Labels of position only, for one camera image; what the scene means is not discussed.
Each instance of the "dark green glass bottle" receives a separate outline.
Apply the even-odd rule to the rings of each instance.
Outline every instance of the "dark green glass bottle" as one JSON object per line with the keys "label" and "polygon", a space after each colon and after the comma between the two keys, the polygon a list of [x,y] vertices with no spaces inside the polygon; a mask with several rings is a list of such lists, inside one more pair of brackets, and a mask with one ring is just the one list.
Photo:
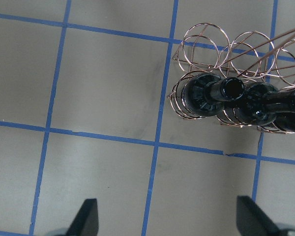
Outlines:
{"label": "dark green glass bottle", "polygon": [[230,117],[244,124],[267,125],[276,119],[277,113],[295,113],[295,90],[279,91],[275,86],[255,82],[246,86],[245,93],[236,103],[228,103]]}
{"label": "dark green glass bottle", "polygon": [[244,84],[238,78],[222,79],[212,73],[203,73],[186,83],[181,97],[187,110],[210,117],[223,111],[225,101],[237,100],[243,92]]}
{"label": "dark green glass bottle", "polygon": [[283,131],[295,132],[295,113],[280,113],[273,123]]}

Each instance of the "blue tape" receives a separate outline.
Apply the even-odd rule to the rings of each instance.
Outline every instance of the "blue tape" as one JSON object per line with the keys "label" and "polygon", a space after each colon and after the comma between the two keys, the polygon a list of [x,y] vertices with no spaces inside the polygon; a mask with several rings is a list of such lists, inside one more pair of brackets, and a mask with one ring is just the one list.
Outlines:
{"label": "blue tape", "polygon": [[261,156],[260,157],[260,160],[262,160],[262,161],[268,161],[268,162],[276,162],[276,163],[283,163],[283,164],[295,165],[295,160],[284,159],[284,158]]}
{"label": "blue tape", "polygon": [[260,173],[260,159],[257,158],[256,160],[256,167],[255,167],[255,175],[254,175],[254,183],[252,186],[252,196],[251,199],[256,201],[257,198],[257,190],[258,190],[258,183],[259,183],[259,173]]}
{"label": "blue tape", "polygon": [[87,138],[94,138],[94,139],[102,139],[102,140],[110,140],[110,141],[117,141],[117,142],[124,142],[124,143],[154,146],[154,141],[131,139],[131,138],[124,138],[124,137],[104,135],[104,134],[94,134],[94,133],[88,133],[88,132],[73,132],[72,130],[56,129],[56,128],[50,128],[50,132],[51,133],[58,133],[58,134],[80,136],[80,137],[87,137]]}
{"label": "blue tape", "polygon": [[[170,39],[171,40],[174,38],[174,34],[175,34],[177,11],[178,11],[178,0],[174,0],[173,15],[172,15],[172,22],[171,22],[171,29],[170,29]],[[163,109],[164,109],[164,103],[165,103],[165,97],[166,97],[167,80],[168,80],[169,67],[170,67],[171,58],[172,58],[172,48],[173,48],[173,43],[170,42],[167,47],[163,84],[162,84],[162,90],[161,90],[161,98],[160,98],[160,102],[159,102],[157,126],[156,126],[156,133],[155,133],[155,145],[154,145],[154,150],[153,150],[151,171],[150,171],[149,182],[148,182],[147,200],[146,200],[146,207],[145,207],[145,211],[144,211],[141,236],[146,235],[147,227],[148,227],[148,216],[149,216],[150,204],[151,204],[152,193],[153,193],[153,184],[154,184],[154,176],[155,176],[156,163],[157,163],[159,140],[160,140],[160,135],[161,135],[161,127],[162,127]]]}
{"label": "blue tape", "polygon": [[285,61],[295,62],[295,60],[292,57],[278,56],[277,58],[279,60],[285,60]]}
{"label": "blue tape", "polygon": [[0,126],[19,128],[19,129],[27,129],[27,130],[34,130],[34,131],[40,131],[40,132],[45,131],[44,127],[28,125],[28,124],[12,123],[12,122],[6,122],[6,121],[0,121]]}
{"label": "blue tape", "polygon": [[273,1],[273,9],[272,9],[272,20],[271,20],[271,33],[270,38],[275,37],[275,26],[276,26],[276,17],[277,17],[277,7],[278,7],[278,0]]}
{"label": "blue tape", "polygon": [[0,236],[29,236],[29,235],[0,231]]}
{"label": "blue tape", "polygon": [[68,24],[68,28],[78,29],[78,30],[87,30],[87,31],[98,32],[98,33],[107,33],[107,34],[113,34],[113,35],[125,36],[125,37],[131,37],[131,38],[152,40],[157,42],[165,42],[165,43],[171,42],[171,39],[165,38],[165,37],[150,36],[150,35],[139,34],[139,33],[130,33],[130,32],[124,32],[119,30],[113,30],[113,29],[103,29],[103,28],[92,27],[92,26],[81,26],[81,25],[71,24],[71,23]]}
{"label": "blue tape", "polygon": [[262,155],[262,147],[264,144],[264,133],[260,133],[259,142],[258,142],[258,151],[256,158],[256,167],[255,167],[255,175],[254,182],[252,186],[252,196],[251,199],[256,201],[257,198],[257,190],[258,190],[258,182],[259,182],[259,172],[260,172],[260,157]]}
{"label": "blue tape", "polygon": [[245,159],[252,159],[256,160],[257,156],[252,155],[252,154],[245,154],[245,153],[232,153],[232,154],[224,154],[226,156],[233,156],[233,157],[240,157],[240,158],[245,158]]}
{"label": "blue tape", "polygon": [[[70,7],[71,7],[71,0],[67,0],[65,14],[64,14],[64,18],[63,18],[64,25],[67,24],[69,13],[70,13]],[[37,175],[35,196],[34,196],[34,202],[33,202],[32,214],[31,214],[31,224],[29,226],[29,234],[30,235],[34,234],[36,214],[37,214],[38,201],[39,201],[40,186],[41,186],[42,178],[43,178],[43,170],[44,170],[44,165],[45,165],[47,144],[48,144],[48,139],[49,139],[49,130],[50,130],[52,113],[53,113],[53,106],[54,106],[54,101],[55,101],[55,96],[56,96],[57,82],[58,82],[58,78],[59,78],[59,71],[60,71],[65,35],[66,35],[66,27],[62,27],[60,41],[59,41],[58,54],[57,54],[56,67],[55,67],[55,73],[54,73],[54,79],[53,79],[53,85],[52,85],[52,90],[51,90],[51,94],[50,94],[50,101],[49,101],[48,114],[47,114],[47,120],[46,120],[46,131],[45,131],[45,135],[44,135],[44,141],[43,141],[39,169],[38,169],[38,175]]]}
{"label": "blue tape", "polygon": [[173,149],[186,150],[186,151],[196,151],[196,152],[211,153],[216,155],[223,155],[223,151],[211,150],[211,149],[202,148],[202,147],[192,147],[192,146],[168,144],[168,143],[159,143],[159,146],[162,148],[173,148]]}
{"label": "blue tape", "polygon": [[[180,44],[180,43],[182,42],[182,40],[173,39],[172,42],[173,42],[174,44]],[[194,43],[193,43],[193,42],[185,42],[185,45],[187,45],[187,46],[193,46]],[[207,48],[207,49],[215,50],[215,47],[214,47],[212,44],[206,44],[206,43],[196,43],[196,44],[195,44],[195,47],[199,47],[199,48]],[[216,47],[217,47],[217,49],[218,49],[219,51],[224,50],[224,47],[222,47],[222,46],[218,46],[218,45],[216,45]],[[238,49],[238,48],[235,48],[235,49],[232,50],[232,52],[237,53],[237,54],[243,53],[243,52],[245,52],[245,51],[246,51],[246,50]],[[265,53],[262,53],[262,52],[257,52],[257,53],[258,53],[258,56],[259,56],[259,57],[263,57],[263,56],[265,55]],[[251,52],[246,53],[246,55],[255,56],[256,54],[255,54],[253,51],[251,51]]]}
{"label": "blue tape", "polygon": [[7,19],[7,20],[16,20],[16,21],[23,21],[23,22],[30,22],[30,23],[36,23],[36,24],[43,24],[43,25],[49,25],[49,26],[62,26],[62,22],[57,21],[46,21],[46,20],[40,20],[30,17],[23,17],[23,16],[12,16],[7,14],[0,14],[0,18]]}

